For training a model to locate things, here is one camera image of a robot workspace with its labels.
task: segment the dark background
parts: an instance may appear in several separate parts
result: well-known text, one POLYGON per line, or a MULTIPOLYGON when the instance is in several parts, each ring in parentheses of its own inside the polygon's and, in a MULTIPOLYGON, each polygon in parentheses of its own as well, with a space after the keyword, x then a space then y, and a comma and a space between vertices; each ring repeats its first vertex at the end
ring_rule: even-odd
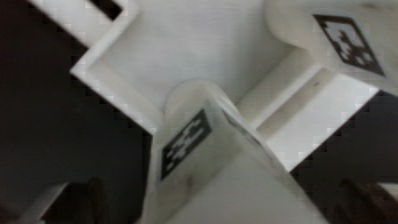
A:
MULTIPOLYGON (((0 27, 0 222, 54 184, 100 177, 112 223, 128 223, 151 136, 73 78, 87 48, 25 0, 0 1, 0 27)), ((397 161, 398 99, 381 92, 292 172, 326 214, 342 179, 398 182, 397 161)))

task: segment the white panel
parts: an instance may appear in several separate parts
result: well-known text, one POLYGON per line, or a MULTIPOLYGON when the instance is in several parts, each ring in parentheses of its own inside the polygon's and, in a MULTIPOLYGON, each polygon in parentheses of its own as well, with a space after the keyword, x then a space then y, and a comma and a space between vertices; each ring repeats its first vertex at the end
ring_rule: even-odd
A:
POLYGON ((258 131, 290 171, 377 93, 349 76, 322 70, 258 131))
POLYGON ((29 0, 82 44, 91 47, 112 21, 86 0, 29 0))

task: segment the white structure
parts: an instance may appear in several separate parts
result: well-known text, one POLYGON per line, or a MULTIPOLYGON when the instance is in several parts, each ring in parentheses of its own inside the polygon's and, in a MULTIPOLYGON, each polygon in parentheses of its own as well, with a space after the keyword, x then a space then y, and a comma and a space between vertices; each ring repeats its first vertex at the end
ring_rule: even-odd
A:
POLYGON ((398 93, 397 0, 118 0, 114 22, 84 0, 32 2, 91 47, 73 74, 155 137, 182 112, 176 87, 208 80, 286 171, 377 88, 398 93))

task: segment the white plastic part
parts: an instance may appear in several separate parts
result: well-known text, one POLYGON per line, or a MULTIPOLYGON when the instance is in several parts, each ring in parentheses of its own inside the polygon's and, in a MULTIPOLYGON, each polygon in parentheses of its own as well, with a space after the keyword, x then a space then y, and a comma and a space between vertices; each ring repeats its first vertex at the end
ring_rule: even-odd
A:
POLYGON ((86 46, 109 31, 112 21, 87 0, 29 0, 86 46))
POLYGON ((32 206, 29 207, 29 210, 22 214, 22 217, 11 224, 41 224, 43 215, 48 211, 48 208, 59 198, 59 195, 64 191, 64 188, 68 186, 68 183, 54 186, 45 193, 41 194, 39 198, 34 201, 32 206))
POLYGON ((286 170, 306 159, 377 91, 326 69, 310 80, 258 128, 286 170))
POLYGON ((384 190, 390 192, 395 200, 398 201, 398 184, 397 183, 379 183, 384 190))
POLYGON ((336 78, 326 84, 326 94, 315 97, 299 93, 313 91, 308 83, 322 65, 308 51, 292 49, 274 38, 263 14, 276 12, 265 3, 270 1, 146 0, 139 4, 127 1, 123 14, 73 74, 151 134, 191 97, 182 89, 173 92, 176 86, 198 79, 214 81, 231 99, 231 108, 237 107, 251 126, 260 128, 292 170, 377 88, 354 79, 342 83, 345 78, 336 78), (166 103, 171 93, 182 98, 173 96, 175 101, 166 103), (331 96, 336 106, 322 103, 331 102, 331 96), (301 111, 295 105, 320 106, 301 111), (278 130, 272 136, 267 128, 278 130))
POLYGON ((297 48, 238 103, 242 116, 254 128, 276 113, 320 69, 306 50, 297 48))
POLYGON ((267 0, 267 21, 324 67, 398 95, 398 0, 267 0))
POLYGON ((263 1, 137 3, 141 9, 130 2, 73 74, 155 133, 175 87, 210 80, 237 103, 290 48, 267 28, 263 1))
POLYGON ((191 97, 155 134, 141 223, 327 223, 215 85, 183 85, 191 97))

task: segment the white surface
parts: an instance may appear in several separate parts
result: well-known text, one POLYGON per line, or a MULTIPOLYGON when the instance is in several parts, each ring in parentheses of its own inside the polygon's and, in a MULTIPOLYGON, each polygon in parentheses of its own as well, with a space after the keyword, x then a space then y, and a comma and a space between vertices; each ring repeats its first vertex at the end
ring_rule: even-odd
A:
POLYGON ((258 131, 290 171, 366 104, 379 89, 322 70, 258 131))
POLYGON ((143 121, 151 133, 162 124, 159 115, 178 84, 192 79, 212 80, 237 102, 288 54, 288 47, 267 29, 263 3, 262 0, 143 0, 139 10, 127 6, 125 16, 118 17, 73 73, 89 86, 111 90, 107 95, 114 99, 105 97, 119 109, 125 106, 125 113, 143 121), (105 70, 93 72, 100 64, 112 74, 105 70), (130 99, 141 99, 148 108, 137 105, 137 100, 123 101, 125 105, 116 103, 127 97, 118 86, 102 81, 105 76, 125 80, 130 99))
POLYGON ((143 223, 327 223, 267 146, 253 141, 262 140, 228 99, 217 100, 212 86, 198 87, 155 135, 143 223), (162 150, 201 108, 212 133, 160 180, 162 150), (253 137, 231 125, 221 108, 253 137))
POLYGON ((254 128, 276 113, 320 69, 306 50, 295 48, 238 103, 242 116, 254 128))
POLYGON ((87 0, 29 0, 87 47, 109 31, 112 21, 87 0))
POLYGON ((59 198, 59 195, 64 191, 68 183, 54 186, 47 192, 41 194, 39 198, 34 201, 34 204, 29 210, 23 212, 22 217, 15 224, 38 224, 41 222, 41 217, 48 211, 48 208, 59 198))
POLYGON ((395 200, 398 201, 398 184, 397 183, 379 183, 384 190, 390 192, 395 200))
MULTIPOLYGON (((269 0, 267 21, 278 37, 310 51, 324 67, 398 94, 398 48, 395 47, 398 45, 398 0, 269 0), (354 19, 386 78, 342 62, 313 14, 343 16, 354 19)), ((347 35, 356 37, 352 41, 359 43, 352 26, 338 26, 338 31, 347 29, 347 35)))

